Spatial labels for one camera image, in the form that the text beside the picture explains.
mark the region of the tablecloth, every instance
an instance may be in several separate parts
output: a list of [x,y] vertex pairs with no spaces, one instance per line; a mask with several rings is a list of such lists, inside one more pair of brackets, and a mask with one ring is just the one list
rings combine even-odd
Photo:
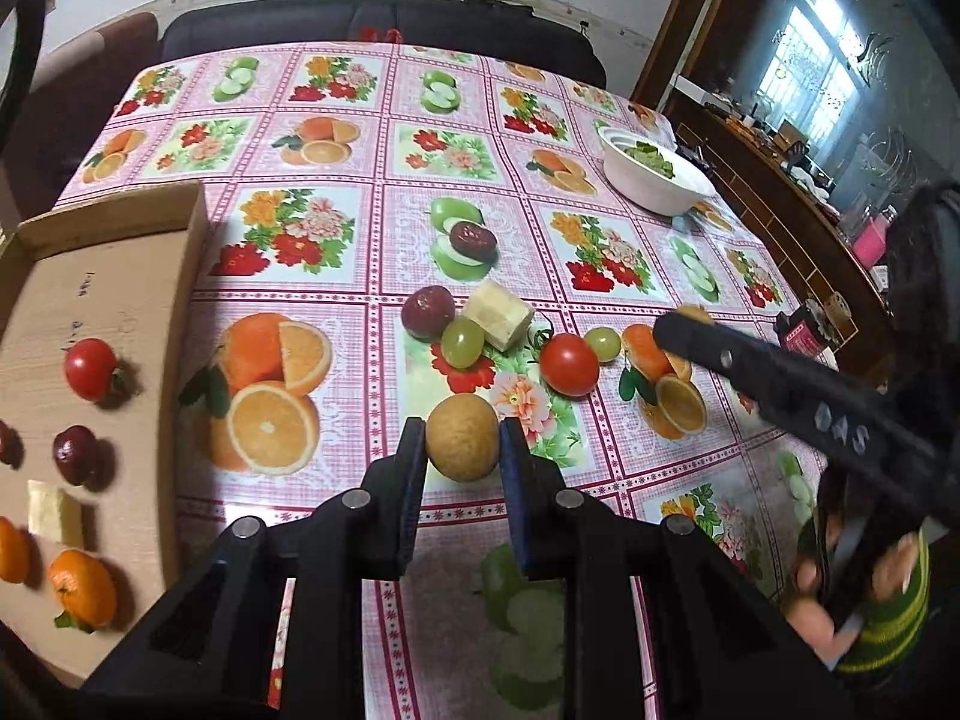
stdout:
[[[694,370],[707,428],[666,440],[641,419],[637,399],[619,396],[622,361],[570,402],[541,384],[526,344],[509,354],[488,346],[457,371],[400,324],[414,290],[442,284],[462,306],[489,277],[558,331],[623,331],[695,303],[776,341],[774,317],[797,300],[719,196],[669,220],[604,177],[597,127],[670,146],[664,122],[544,71],[416,46],[248,47],[143,71],[59,204],[186,177],[205,185],[212,225],[176,422],[186,560],[244,514],[268,524],[305,517],[390,454],[408,415],[425,418],[445,396],[472,391],[500,415],[520,415],[531,447],[568,485],[626,517],[689,515],[778,599],[823,459],[760,421],[726,380]],[[458,269],[438,254],[443,222],[474,212],[496,235],[498,260]],[[307,370],[283,368],[289,349]],[[287,397],[257,384],[265,379],[297,383]],[[285,426],[272,473],[238,458],[239,433],[222,418],[258,386]],[[304,447],[305,464],[296,459]],[[493,678],[511,634],[487,613],[481,563],[508,538],[496,473],[458,485],[430,470],[407,575],[364,586],[368,717],[556,716],[559,690],[528,712]],[[648,652],[637,678],[656,713]]]

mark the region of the red tomato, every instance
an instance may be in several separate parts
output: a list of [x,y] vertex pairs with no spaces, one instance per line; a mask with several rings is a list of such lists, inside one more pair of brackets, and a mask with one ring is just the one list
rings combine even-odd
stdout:
[[119,365],[113,349],[99,338],[77,341],[64,359],[64,375],[70,389],[83,400],[94,403],[107,397],[117,367]]
[[551,338],[541,351],[541,376],[561,395],[583,397],[600,378],[600,361],[586,341],[573,333]]

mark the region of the pink bottle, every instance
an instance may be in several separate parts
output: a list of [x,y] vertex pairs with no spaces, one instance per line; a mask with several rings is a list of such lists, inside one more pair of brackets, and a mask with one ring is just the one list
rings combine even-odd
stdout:
[[883,209],[883,213],[864,227],[863,232],[853,242],[853,256],[866,269],[877,264],[883,252],[887,250],[887,227],[896,218],[893,206]]

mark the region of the wooden cabinet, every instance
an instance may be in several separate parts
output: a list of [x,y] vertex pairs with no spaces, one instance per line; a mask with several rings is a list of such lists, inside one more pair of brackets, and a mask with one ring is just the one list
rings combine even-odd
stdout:
[[713,167],[717,191],[768,248],[791,289],[822,303],[843,295],[853,321],[838,328],[840,370],[880,384],[892,368],[890,317],[870,274],[853,257],[817,205],[746,132],[673,92],[666,116],[677,137],[699,146]]

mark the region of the metal screw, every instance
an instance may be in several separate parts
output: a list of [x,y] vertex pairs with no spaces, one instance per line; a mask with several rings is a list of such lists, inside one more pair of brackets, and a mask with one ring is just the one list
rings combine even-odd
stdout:
[[584,504],[583,494],[579,493],[578,490],[570,490],[570,488],[561,490],[554,496],[554,500],[557,502],[557,506],[564,509],[577,509]]
[[250,538],[260,530],[260,521],[256,517],[240,517],[230,529],[237,538]]
[[677,536],[688,536],[693,533],[696,524],[684,514],[670,514],[670,517],[666,518],[666,527],[670,533],[676,533]]
[[370,494],[363,488],[347,490],[340,499],[348,509],[363,509],[371,500]]

